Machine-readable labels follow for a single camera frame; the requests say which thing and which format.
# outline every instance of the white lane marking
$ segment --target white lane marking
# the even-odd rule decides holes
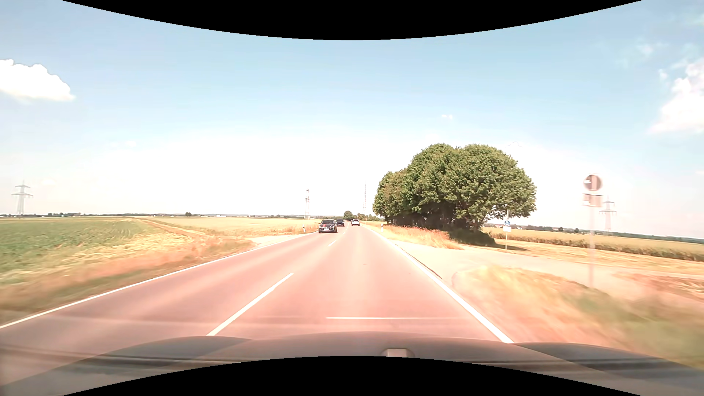
[[[462,308],[466,309],[467,312],[472,314],[481,324],[484,325],[484,327],[488,328],[489,331],[491,331],[499,340],[502,342],[506,342],[507,344],[513,344],[513,340],[511,340],[506,334],[504,334],[501,330],[498,329],[492,322],[490,322],[487,318],[485,318],[482,314],[480,314],[474,307],[469,305],[462,297],[458,296],[457,293],[452,291],[445,283],[443,283],[442,280],[439,280],[436,276],[433,276],[433,274],[427,270],[421,263],[418,263],[416,259],[411,257],[408,253],[403,251],[400,247],[398,247],[396,244],[391,242],[390,240],[386,239],[383,237],[381,234],[377,233],[376,231],[369,230],[371,231],[374,235],[377,235],[378,237],[382,238],[384,241],[389,243],[391,246],[395,247],[400,253],[402,253],[410,262],[412,262],[415,266],[417,266],[425,275],[428,276],[428,278],[432,279],[435,283],[437,283],[438,286],[442,287],[442,290],[445,290],[447,294],[450,295],[450,297],[454,298],[454,300],[459,303],[459,305],[462,306]]]
[[[207,263],[198,264],[197,266],[192,266],[192,267],[180,269],[180,270],[178,270],[178,271],[169,272],[169,273],[167,273],[167,274],[165,274],[165,275],[157,276],[156,278],[143,280],[142,282],[133,283],[133,284],[131,284],[131,285],[127,285],[127,286],[124,286],[124,287],[120,287],[119,289],[114,289],[114,290],[111,290],[111,291],[109,291],[109,292],[101,293],[101,294],[99,294],[99,295],[97,295],[97,296],[84,298],[84,299],[82,299],[82,300],[79,300],[79,301],[76,301],[76,302],[72,302],[72,303],[70,303],[70,304],[62,305],[61,307],[53,308],[53,309],[50,309],[50,310],[44,311],[44,312],[39,312],[38,314],[34,314],[34,315],[28,316],[28,317],[26,317],[26,318],[22,318],[22,319],[20,319],[20,320],[14,321],[14,322],[5,323],[5,324],[3,324],[2,326],[0,326],[0,328],[10,327],[10,326],[15,325],[15,324],[17,324],[17,323],[22,323],[22,322],[24,322],[24,321],[28,321],[28,320],[30,320],[30,319],[37,318],[37,317],[39,317],[39,316],[43,316],[43,315],[46,315],[46,314],[50,314],[51,312],[56,312],[56,311],[58,311],[58,310],[60,310],[60,309],[72,307],[72,306],[74,306],[74,305],[80,304],[80,303],[82,303],[82,302],[90,301],[90,300],[96,299],[96,298],[98,298],[98,297],[103,297],[103,296],[106,296],[106,295],[111,295],[111,294],[113,294],[114,292],[119,292],[119,291],[124,290],[124,289],[129,289],[130,287],[134,287],[134,286],[137,286],[137,285],[141,285],[142,283],[151,282],[152,280],[157,280],[157,279],[160,279],[160,278],[164,278],[164,277],[166,277],[166,276],[170,276],[170,275],[173,275],[173,274],[175,274],[175,273],[179,273],[179,272],[183,272],[183,271],[188,271],[188,270],[191,270],[191,269],[193,269],[193,268],[198,268],[198,267],[201,267],[201,266],[206,266],[206,265],[208,265],[208,264],[212,264],[212,263],[215,263],[215,262],[217,262],[217,261],[221,261],[221,260],[225,260],[225,259],[231,259],[232,257],[239,256],[240,254],[245,254],[245,253],[249,253],[249,252],[254,252],[255,250],[264,249],[265,247],[278,245],[279,243],[288,242],[288,241],[290,241],[290,240],[295,240],[295,239],[298,238],[298,237],[305,237],[306,235],[314,235],[314,234],[316,234],[315,231],[313,231],[312,233],[306,233],[306,234],[299,235],[299,236],[297,236],[297,237],[289,238],[289,239],[287,239],[287,240],[282,240],[282,241],[280,241],[280,242],[274,242],[274,243],[272,243],[272,244],[268,244],[268,245],[265,245],[265,246],[256,247],[256,248],[254,248],[254,249],[252,249],[252,250],[247,250],[247,251],[245,251],[245,252],[236,253],[236,254],[233,254],[233,255],[231,255],[231,256],[223,257],[223,258],[221,258],[221,259],[208,261]]]
[[[392,317],[372,317],[372,316],[328,316],[326,319],[401,319],[401,320],[434,320],[434,319],[461,319],[458,317],[447,317],[447,318],[441,318],[441,317],[426,317],[426,318],[392,318]]]
[[[222,322],[218,327],[214,328],[213,331],[209,332],[208,335],[216,335],[218,334],[223,328],[226,328],[227,325],[232,323],[235,319],[239,318],[240,315],[244,314],[247,312],[247,309],[250,309],[254,304],[258,303],[262,298],[266,297],[269,293],[273,292],[274,289],[278,286],[281,285],[286,279],[290,278],[291,275],[294,273],[290,273],[289,275],[286,275],[283,279],[280,281],[276,282],[272,287],[269,287],[264,293],[260,294],[259,297],[253,299],[249,304],[245,305],[242,309],[239,311],[235,312],[234,315],[229,317],[226,321]]]

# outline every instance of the power line tower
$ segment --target power line tower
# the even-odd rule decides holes
[[[606,209],[600,210],[599,213],[606,215],[606,224],[604,227],[604,231],[609,233],[611,232],[611,214],[616,214],[616,211],[611,209],[611,205],[615,206],[615,204],[614,202],[610,201],[608,197],[606,197],[606,201],[604,201],[603,203],[604,205],[606,205]]]
[[[306,190],[306,214],[303,218],[310,218],[310,189]]]
[[[25,182],[22,181],[21,185],[16,185],[15,187],[19,187],[20,191],[13,193],[13,195],[18,196],[18,201],[17,201],[17,215],[21,217],[23,214],[25,214],[25,197],[33,197],[33,195],[28,194],[25,192],[25,188],[31,188],[28,185],[25,185]]]
[[[362,205],[362,215],[367,216],[367,181],[364,182],[364,205]]]

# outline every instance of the sign post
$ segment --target sign post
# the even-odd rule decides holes
[[[506,219],[503,222],[503,232],[506,235],[506,242],[504,245],[504,250],[508,250],[508,233],[511,232],[511,222],[508,220],[511,214],[511,210],[506,211]]]
[[[589,206],[589,287],[594,287],[594,208],[601,208],[601,195],[592,194],[601,190],[601,178],[589,175],[584,179],[584,188],[590,193],[582,195],[582,205]]]

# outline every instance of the tree canopy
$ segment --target tree canopy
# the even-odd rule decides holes
[[[490,218],[528,217],[536,187],[516,160],[483,144],[433,144],[379,182],[372,210],[387,222],[431,229],[479,228]]]

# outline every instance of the round traffic sign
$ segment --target round traffic sign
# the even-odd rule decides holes
[[[597,175],[589,175],[584,179],[584,188],[588,191],[599,191],[601,190],[601,178]]]

